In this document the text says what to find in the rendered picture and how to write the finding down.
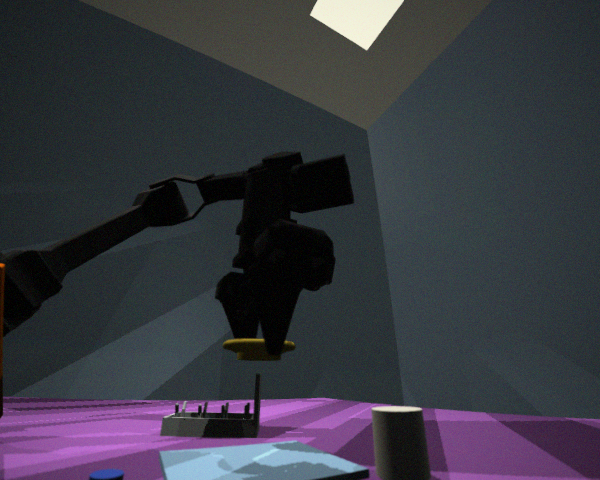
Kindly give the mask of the grey dish rack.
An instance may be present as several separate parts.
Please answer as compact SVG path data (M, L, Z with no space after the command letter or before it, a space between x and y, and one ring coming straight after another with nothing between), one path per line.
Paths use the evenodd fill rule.
M230 437L257 438L259 433L259 417L261 402L262 374L256 373L253 413L250 413L250 403L245 405L244 413L227 413L229 403L222 405L221 413L207 413L208 402L198 406L198 412L185 412L184 401L182 412L179 403L175 404L175 413L163 417L160 436L174 437Z

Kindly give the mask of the pale blue flat square panel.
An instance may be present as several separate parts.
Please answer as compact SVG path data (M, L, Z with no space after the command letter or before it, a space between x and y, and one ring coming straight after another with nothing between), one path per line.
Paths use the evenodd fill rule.
M369 469L296 440L159 452L164 480L361 480Z

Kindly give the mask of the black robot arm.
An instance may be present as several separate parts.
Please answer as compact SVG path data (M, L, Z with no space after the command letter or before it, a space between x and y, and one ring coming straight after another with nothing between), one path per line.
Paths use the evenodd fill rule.
M130 208L47 248L16 249L4 255L0 251L0 264L5 265L3 337L58 294L69 271L149 226L186 222L220 200L244 199L243 210L258 203L275 204L290 214L354 204L345 154L303 163L300 152L280 152L261 160L238 173L198 178L176 174L155 181L138 193ZM204 202L196 211L188 213L173 180L197 185Z

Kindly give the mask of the yellow plate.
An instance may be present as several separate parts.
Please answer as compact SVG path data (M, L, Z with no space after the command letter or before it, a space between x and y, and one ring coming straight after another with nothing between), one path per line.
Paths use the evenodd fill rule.
M281 354L269 355L263 339L238 339L226 340L223 348L237 353L237 360L274 361L281 360L281 354L294 351L296 346L293 342L285 341Z

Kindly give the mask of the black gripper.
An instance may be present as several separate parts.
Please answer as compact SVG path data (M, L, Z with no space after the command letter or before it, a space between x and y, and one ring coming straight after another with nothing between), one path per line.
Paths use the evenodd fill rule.
M246 207L236 227L239 249L216 286L233 336L256 339L260 322L266 351L282 353L300 292L334 262L333 241L323 230L297 224L283 207ZM313 270L314 269L314 270Z

